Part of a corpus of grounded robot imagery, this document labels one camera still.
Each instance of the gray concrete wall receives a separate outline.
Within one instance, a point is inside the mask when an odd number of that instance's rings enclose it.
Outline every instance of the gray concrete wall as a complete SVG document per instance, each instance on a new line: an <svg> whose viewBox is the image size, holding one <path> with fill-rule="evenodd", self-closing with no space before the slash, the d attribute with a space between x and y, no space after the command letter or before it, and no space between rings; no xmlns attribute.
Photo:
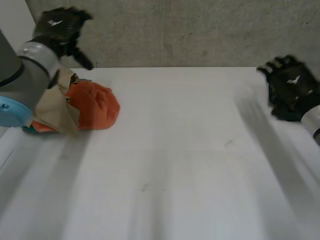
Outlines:
<svg viewBox="0 0 320 240"><path fill-rule="evenodd" d="M320 66L319 0L26 2L35 19L60 6L92 13L80 46L98 67L257 66L288 53Z"/></svg>

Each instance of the crumpled fabric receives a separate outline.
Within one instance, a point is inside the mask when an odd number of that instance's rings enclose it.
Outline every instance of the crumpled fabric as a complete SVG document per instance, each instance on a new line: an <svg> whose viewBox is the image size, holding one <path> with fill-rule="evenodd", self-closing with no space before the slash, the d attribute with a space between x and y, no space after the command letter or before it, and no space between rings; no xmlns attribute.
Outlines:
<svg viewBox="0 0 320 240"><path fill-rule="evenodd" d="M80 112L78 130L110 128L120 112L120 105L112 90L95 82L75 82L70 85L65 96L67 103ZM56 131L51 126L37 121L34 121L32 126L37 132Z"/></svg>

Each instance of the red fabric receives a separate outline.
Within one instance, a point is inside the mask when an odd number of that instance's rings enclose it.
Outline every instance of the red fabric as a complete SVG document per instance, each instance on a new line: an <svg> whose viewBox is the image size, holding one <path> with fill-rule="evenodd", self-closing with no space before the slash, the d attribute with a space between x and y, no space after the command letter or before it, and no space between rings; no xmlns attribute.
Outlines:
<svg viewBox="0 0 320 240"><path fill-rule="evenodd" d="M120 105L110 88L91 81L71 84L65 94L70 97L68 104L80 110L79 130L108 129L117 120ZM33 121L37 132L54 132L42 123Z"/></svg>

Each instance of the robot finger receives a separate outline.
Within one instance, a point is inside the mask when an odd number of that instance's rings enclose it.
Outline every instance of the robot finger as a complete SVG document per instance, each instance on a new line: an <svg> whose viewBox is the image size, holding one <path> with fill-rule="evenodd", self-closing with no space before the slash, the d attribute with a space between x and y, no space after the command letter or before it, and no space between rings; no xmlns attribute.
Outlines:
<svg viewBox="0 0 320 240"><path fill-rule="evenodd" d="M258 72L263 73L266 77L270 75L270 72L267 69L265 69L263 66L257 67L256 70Z"/></svg>
<svg viewBox="0 0 320 240"><path fill-rule="evenodd" d="M277 56L277 57L274 58L274 60L275 60L276 62L278 62L281 67L284 67L285 65L287 65L286 62L285 62L285 60L283 60L281 57L278 57L278 56Z"/></svg>
<svg viewBox="0 0 320 240"><path fill-rule="evenodd" d="M270 61L268 61L265 65L267 65L269 68L271 68L272 71L275 71L275 70L278 69L278 67L274 63L272 63Z"/></svg>
<svg viewBox="0 0 320 240"><path fill-rule="evenodd" d="M296 65L298 64L298 61L296 60L296 58L292 55L287 55L283 58L283 60L289 64L289 65Z"/></svg>

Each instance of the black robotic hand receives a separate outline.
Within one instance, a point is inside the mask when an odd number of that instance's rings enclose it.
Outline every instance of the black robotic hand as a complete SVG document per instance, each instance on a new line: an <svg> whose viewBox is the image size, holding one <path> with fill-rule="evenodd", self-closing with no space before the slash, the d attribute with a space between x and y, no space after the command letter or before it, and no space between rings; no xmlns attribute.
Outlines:
<svg viewBox="0 0 320 240"><path fill-rule="evenodd" d="M91 70L91 61L77 47L80 29L92 16L84 10L73 7L56 8L43 12L34 30L32 42L39 42L51 48L60 58L73 56L84 68Z"/></svg>
<svg viewBox="0 0 320 240"><path fill-rule="evenodd" d="M279 120L299 122L307 111L320 104L319 83L293 56L276 57L257 71L265 75L271 113Z"/></svg>

